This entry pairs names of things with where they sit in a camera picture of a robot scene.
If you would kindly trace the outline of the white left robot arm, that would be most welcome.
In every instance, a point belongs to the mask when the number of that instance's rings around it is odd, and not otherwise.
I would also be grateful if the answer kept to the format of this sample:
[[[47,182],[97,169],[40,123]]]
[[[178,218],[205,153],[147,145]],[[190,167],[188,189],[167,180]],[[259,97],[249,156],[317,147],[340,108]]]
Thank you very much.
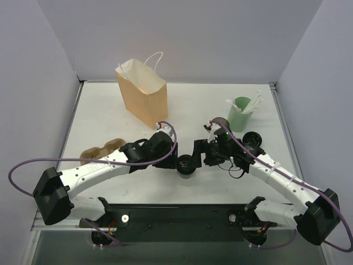
[[[147,141],[127,143],[93,162],[63,171],[53,167],[46,169],[33,191],[45,225],[75,217],[87,218],[100,227],[108,226],[112,220],[108,202],[102,197],[82,197],[81,192],[110,178],[143,170],[150,165],[174,169],[176,150],[173,129],[163,126]]]

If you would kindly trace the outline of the black paper coffee cup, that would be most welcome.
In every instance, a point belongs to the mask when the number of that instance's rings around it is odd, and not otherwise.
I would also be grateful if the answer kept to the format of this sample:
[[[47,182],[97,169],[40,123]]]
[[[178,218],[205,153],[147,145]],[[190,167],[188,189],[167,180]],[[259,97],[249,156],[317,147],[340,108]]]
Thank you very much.
[[[195,167],[190,166],[180,166],[177,168],[179,176],[183,179],[189,179],[192,174],[196,171]]]

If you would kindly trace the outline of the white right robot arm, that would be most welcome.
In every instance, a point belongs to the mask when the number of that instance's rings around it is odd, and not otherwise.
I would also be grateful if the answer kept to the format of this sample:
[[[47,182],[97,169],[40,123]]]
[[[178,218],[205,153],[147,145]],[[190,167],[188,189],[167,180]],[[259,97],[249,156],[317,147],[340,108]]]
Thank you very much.
[[[289,205],[274,203],[256,197],[245,207],[245,220],[251,225],[269,221],[295,228],[313,245],[321,245],[341,221],[338,215],[338,195],[331,189],[321,191],[301,181],[274,161],[261,147],[257,132],[248,132],[242,139],[223,128],[215,131],[212,140],[194,141],[192,159],[194,167],[204,163],[216,166],[232,162],[243,173],[259,178],[283,195]]]

